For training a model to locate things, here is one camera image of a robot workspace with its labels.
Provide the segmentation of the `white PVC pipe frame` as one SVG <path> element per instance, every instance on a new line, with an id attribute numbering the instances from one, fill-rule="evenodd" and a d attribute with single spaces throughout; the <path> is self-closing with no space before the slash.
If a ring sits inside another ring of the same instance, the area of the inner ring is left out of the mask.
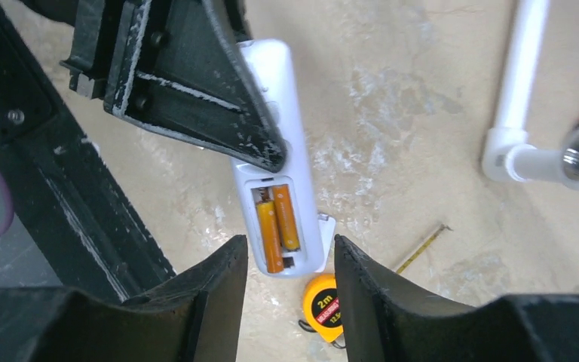
<path id="1" fill-rule="evenodd" d="M 481 168 L 579 192 L 579 1 L 514 2 Z"/>

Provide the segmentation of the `orange AAA battery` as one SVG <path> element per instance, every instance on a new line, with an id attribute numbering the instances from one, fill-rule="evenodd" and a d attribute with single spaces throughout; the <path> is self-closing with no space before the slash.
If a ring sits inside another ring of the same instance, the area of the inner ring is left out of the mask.
<path id="1" fill-rule="evenodd" d="M 288 251 L 299 250 L 299 233 L 297 231 L 289 186 L 272 186 L 271 190 L 274 196 L 274 208 L 277 214 L 283 248 Z"/>
<path id="2" fill-rule="evenodd" d="M 267 272 L 277 274 L 284 270 L 280 233 L 273 201 L 263 201 L 256 205 L 262 236 Z"/>

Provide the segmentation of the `yellow tape measure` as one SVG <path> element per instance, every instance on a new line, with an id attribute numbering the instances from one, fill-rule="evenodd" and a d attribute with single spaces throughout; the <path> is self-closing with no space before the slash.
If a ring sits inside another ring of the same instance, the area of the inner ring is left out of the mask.
<path id="1" fill-rule="evenodd" d="M 440 223 L 419 245 L 402 261 L 396 264 L 392 271 L 402 274 L 410 265 L 435 242 L 443 233 L 453 231 L 449 225 Z M 302 297 L 304 317 L 297 321 L 298 326 L 307 333 L 316 333 L 332 347 L 344 350 L 343 325 L 340 300 L 334 273 L 324 271 L 327 260 L 317 270 L 317 275 L 305 286 Z"/>

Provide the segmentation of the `white battery cover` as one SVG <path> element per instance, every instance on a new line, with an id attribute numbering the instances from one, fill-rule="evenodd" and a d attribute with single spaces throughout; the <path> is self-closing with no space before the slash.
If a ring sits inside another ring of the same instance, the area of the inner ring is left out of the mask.
<path id="1" fill-rule="evenodd" d="M 323 260 L 320 264 L 320 267 L 316 270 L 316 273 L 321 273 L 326 268 L 327 260 L 329 258 L 329 253 L 335 234 L 336 220 L 333 216 L 328 214 L 318 213 L 318 225 L 320 229 L 320 239 L 323 247 Z"/>

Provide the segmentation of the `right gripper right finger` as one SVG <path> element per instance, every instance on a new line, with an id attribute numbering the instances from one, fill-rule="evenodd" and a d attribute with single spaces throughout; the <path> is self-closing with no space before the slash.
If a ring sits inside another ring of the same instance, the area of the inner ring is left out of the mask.
<path id="1" fill-rule="evenodd" d="M 342 235 L 335 279 L 350 361 L 579 361 L 579 294 L 509 294 L 473 307 L 396 274 Z"/>

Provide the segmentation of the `white remote control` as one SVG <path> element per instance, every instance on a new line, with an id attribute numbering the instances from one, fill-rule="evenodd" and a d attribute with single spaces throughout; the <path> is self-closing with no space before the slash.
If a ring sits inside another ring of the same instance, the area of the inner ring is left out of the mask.
<path id="1" fill-rule="evenodd" d="M 271 119 L 266 140 L 242 139 L 247 151 L 261 153 L 260 159 L 232 159 L 240 207 L 247 227 L 247 239 L 259 270 L 275 278 L 297 278 L 316 272 L 323 260 L 318 212 L 311 175 L 311 162 L 299 105 L 293 57 L 281 40 L 265 39 L 239 44 L 240 52 L 264 101 L 263 111 Z M 300 249 L 281 249 L 284 270 L 267 272 L 256 205 L 273 201 L 272 186 L 288 185 L 299 233 Z"/>

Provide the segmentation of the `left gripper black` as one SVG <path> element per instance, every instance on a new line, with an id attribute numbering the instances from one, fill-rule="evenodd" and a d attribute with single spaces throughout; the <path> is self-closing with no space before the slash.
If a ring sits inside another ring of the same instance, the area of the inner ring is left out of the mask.
<path id="1" fill-rule="evenodd" d="M 74 29 L 70 89 L 164 137 L 252 161 L 240 143 L 271 119 L 240 52 L 251 33 L 242 1 L 24 1 Z"/>

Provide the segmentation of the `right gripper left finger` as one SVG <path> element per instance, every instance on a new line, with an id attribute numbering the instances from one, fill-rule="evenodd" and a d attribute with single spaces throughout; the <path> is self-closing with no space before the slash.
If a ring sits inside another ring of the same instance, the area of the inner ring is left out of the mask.
<path id="1" fill-rule="evenodd" d="M 0 288 L 0 361 L 234 361 L 247 273 L 236 235 L 120 305 L 71 287 Z"/>

